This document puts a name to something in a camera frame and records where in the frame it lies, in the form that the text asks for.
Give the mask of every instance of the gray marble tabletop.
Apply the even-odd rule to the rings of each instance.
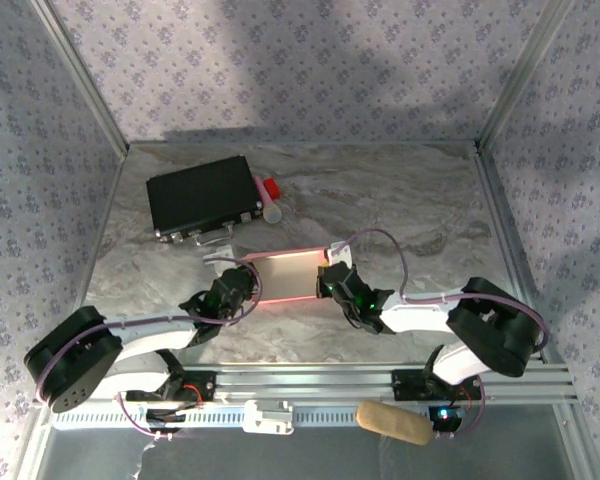
[[[407,257],[408,292],[437,292],[483,276],[508,289],[502,255],[468,156],[469,144],[194,146],[134,145],[125,162],[85,304],[108,317],[174,311],[215,272],[193,240],[160,244],[145,182],[187,166],[243,154],[254,174],[273,176],[282,221],[235,228],[231,244],[251,252],[325,246],[365,227],[396,236]],[[402,269],[380,235],[353,245],[361,277],[397,288]],[[422,362],[453,337],[374,336],[353,329],[331,300],[261,305],[211,342],[181,352],[186,363]]]

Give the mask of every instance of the pink marker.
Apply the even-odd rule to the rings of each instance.
[[[256,187],[258,187],[258,192],[262,199],[262,216],[264,217],[265,222],[278,223],[282,220],[282,210],[280,210],[280,207],[271,200],[267,189],[264,187],[264,183],[262,183],[262,179],[260,177],[253,177],[253,181],[255,182]]]

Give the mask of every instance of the floral wallpaper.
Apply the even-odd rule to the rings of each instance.
[[[0,478],[32,401],[22,359],[73,309],[116,165],[28,3],[0,0]]]
[[[600,452],[600,0],[578,0],[494,157]]]
[[[544,2],[53,0],[127,141],[473,139]]]

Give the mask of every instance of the red cap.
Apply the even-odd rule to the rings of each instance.
[[[267,193],[271,197],[271,200],[277,200],[280,198],[280,189],[273,178],[267,178],[262,182],[264,188],[267,189]]]

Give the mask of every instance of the black case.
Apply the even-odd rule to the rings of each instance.
[[[250,221],[262,213],[247,159],[231,157],[150,178],[147,193],[156,237],[179,242]]]

